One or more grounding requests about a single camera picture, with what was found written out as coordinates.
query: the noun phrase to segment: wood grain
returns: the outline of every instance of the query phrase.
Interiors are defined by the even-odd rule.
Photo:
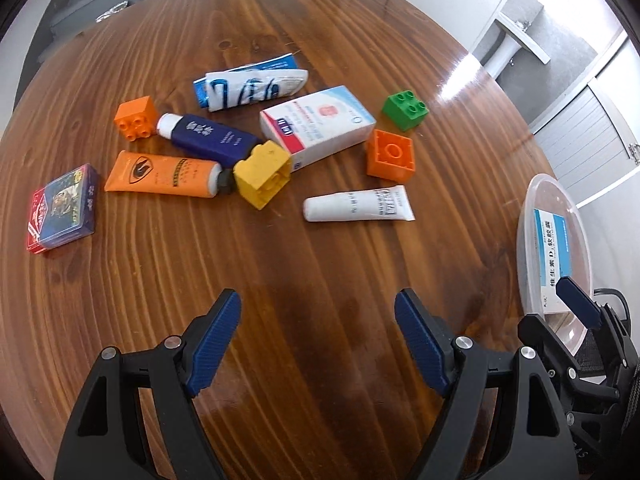
[[[100,193],[94,235],[44,255],[24,248],[31,193],[129,143],[118,104],[200,113],[191,81],[287,52],[303,92],[345,84],[379,118],[412,89],[431,110],[408,132],[415,222],[309,224],[309,196],[390,183],[366,176],[364,146],[293,175],[263,210],[211,200]],[[210,117],[259,134],[260,105]],[[478,62],[404,0],[147,0],[81,33],[47,61],[0,143],[0,402],[34,466],[52,478],[76,395],[101,348],[150,348],[207,311],[222,288],[241,324],[196,400],[231,479],[395,479],[440,408],[393,315],[412,286],[456,333],[517,346],[516,226],[529,180],[550,172],[526,124]],[[172,476],[150,395],[160,471]]]

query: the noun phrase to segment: purple bottle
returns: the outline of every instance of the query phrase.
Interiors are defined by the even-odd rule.
[[[164,114],[158,121],[158,134],[197,158],[219,162],[223,168],[245,160],[262,142],[242,130],[191,114]]]

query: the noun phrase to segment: orange toy block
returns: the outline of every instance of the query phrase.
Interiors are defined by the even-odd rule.
[[[127,140],[150,137],[156,132],[158,112],[151,97],[141,97],[122,103],[113,122]]]
[[[415,173],[414,142],[373,130],[367,142],[367,174],[404,184]]]

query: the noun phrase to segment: blue gripper pad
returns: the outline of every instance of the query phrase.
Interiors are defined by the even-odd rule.
[[[182,354],[184,387],[191,397],[210,386],[220,366],[226,347],[240,321],[239,294],[226,288],[205,316],[191,321],[184,337],[187,343]]]
[[[396,294],[395,311],[396,323],[422,379],[445,397],[455,373],[452,335],[444,323],[431,317],[410,288]]]
[[[556,294],[585,327],[597,329],[602,326],[600,307],[569,276],[558,280]]]

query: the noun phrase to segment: toy block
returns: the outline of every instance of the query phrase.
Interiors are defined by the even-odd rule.
[[[240,195],[256,209],[267,205],[291,176],[291,156],[272,140],[258,144],[234,166]]]
[[[156,132],[158,112],[151,97],[141,97],[122,103],[113,122],[127,140],[150,137]]]
[[[403,132],[420,124],[425,115],[429,113],[426,105],[416,99],[410,90],[390,95],[386,98],[382,111]]]
[[[415,173],[414,142],[373,130],[367,142],[367,174],[404,184]]]

